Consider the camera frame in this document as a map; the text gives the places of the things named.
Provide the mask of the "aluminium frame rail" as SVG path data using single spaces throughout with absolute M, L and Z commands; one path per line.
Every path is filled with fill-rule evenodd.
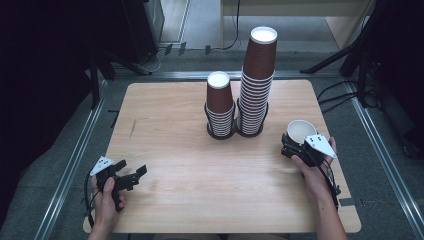
M 386 114 L 352 99 L 359 152 L 349 181 L 368 240 L 424 240 L 424 160 L 406 155 Z
M 137 75 L 133 72 L 118 72 L 116 80 L 134 82 L 191 82 L 205 81 L 211 71 L 180 71 L 180 72 L 154 72 L 147 75 Z M 313 79 L 313 78 L 339 78 L 340 74 L 335 71 L 319 71 L 313 74 L 301 73 L 299 70 L 276 71 L 275 80 L 285 79 Z
M 94 108 L 91 108 L 91 100 L 83 102 L 53 146 L 52 158 L 59 161 L 60 169 L 52 169 L 45 176 L 48 180 L 56 180 L 57 184 L 33 240 L 52 240 L 52 233 L 59 230 L 68 232 L 70 236 L 79 232 L 84 234 L 85 178 L 97 155 L 89 159 L 86 166 L 82 166 L 82 162 L 112 85 L 111 80 L 100 82 L 100 101 Z

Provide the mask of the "single brown paper cup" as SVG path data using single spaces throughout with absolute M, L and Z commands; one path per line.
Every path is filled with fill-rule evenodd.
M 287 126 L 287 135 L 295 144 L 303 144 L 306 136 L 317 133 L 315 126 L 306 120 L 293 120 Z

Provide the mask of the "tall stack of brown cups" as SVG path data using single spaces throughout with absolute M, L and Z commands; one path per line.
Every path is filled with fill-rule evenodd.
M 237 128 L 241 135 L 256 136 L 262 131 L 275 73 L 277 37 L 277 32 L 267 26 L 250 32 L 237 101 Z

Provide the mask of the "short stack of brown cups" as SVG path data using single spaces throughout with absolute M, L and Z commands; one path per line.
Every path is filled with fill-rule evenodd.
M 225 139 L 233 134 L 235 103 L 229 75 L 223 71 L 212 72 L 207 77 L 206 103 L 209 134 Z

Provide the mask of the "black cabinet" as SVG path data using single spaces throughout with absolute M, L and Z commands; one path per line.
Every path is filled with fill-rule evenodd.
M 165 16 L 161 0 L 121 0 L 129 23 L 136 62 L 158 53 Z

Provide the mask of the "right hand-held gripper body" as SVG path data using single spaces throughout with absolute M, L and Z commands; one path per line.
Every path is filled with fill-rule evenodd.
M 293 147 L 293 152 L 309 167 L 320 166 L 327 157 L 337 158 L 330 141 L 322 134 L 305 136 L 302 144 Z

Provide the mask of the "black metal stand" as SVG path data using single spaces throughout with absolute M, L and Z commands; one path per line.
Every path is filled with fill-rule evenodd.
M 106 79 L 114 80 L 116 72 L 112 66 L 112 62 L 122 65 L 124 68 L 136 73 L 137 75 L 151 75 L 152 72 L 143 70 L 140 66 L 131 62 L 125 61 L 108 50 L 93 50 L 90 55 L 90 80 L 92 82 L 92 104 L 91 109 L 94 110 L 100 103 L 100 87 L 99 74 L 102 74 Z

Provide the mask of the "black tape strip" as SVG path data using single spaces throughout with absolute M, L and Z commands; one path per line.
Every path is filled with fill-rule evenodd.
M 120 113 L 120 110 L 108 110 L 107 111 L 108 113 L 113 113 L 114 114 L 114 119 L 113 119 L 113 121 L 112 121 L 112 123 L 111 123 L 111 125 L 110 125 L 110 128 L 114 128 L 115 127 L 115 125 L 116 125 L 116 122 L 117 122 L 117 120 L 118 120 L 118 117 L 119 117 L 119 113 Z

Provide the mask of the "black tripod stand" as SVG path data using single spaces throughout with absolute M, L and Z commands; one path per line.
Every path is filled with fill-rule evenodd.
M 362 104 L 367 74 L 375 70 L 402 106 L 424 108 L 424 0 L 377 0 L 353 43 L 303 72 L 313 74 L 340 58 L 341 75 L 359 71 Z

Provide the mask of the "person's right hand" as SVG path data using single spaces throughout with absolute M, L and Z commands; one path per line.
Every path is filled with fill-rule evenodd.
M 313 202 L 323 199 L 332 201 L 332 194 L 327 186 L 326 179 L 328 168 L 331 166 L 333 158 L 326 156 L 320 167 L 307 166 L 297 155 L 293 155 L 291 160 L 304 176 L 306 192 L 310 200 Z

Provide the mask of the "person's left hand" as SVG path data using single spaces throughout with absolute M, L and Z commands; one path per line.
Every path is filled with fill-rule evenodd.
M 113 230 L 119 221 L 119 213 L 115 209 L 112 191 L 115 181 L 109 177 L 103 191 L 94 198 L 95 221 L 93 228 L 106 228 Z

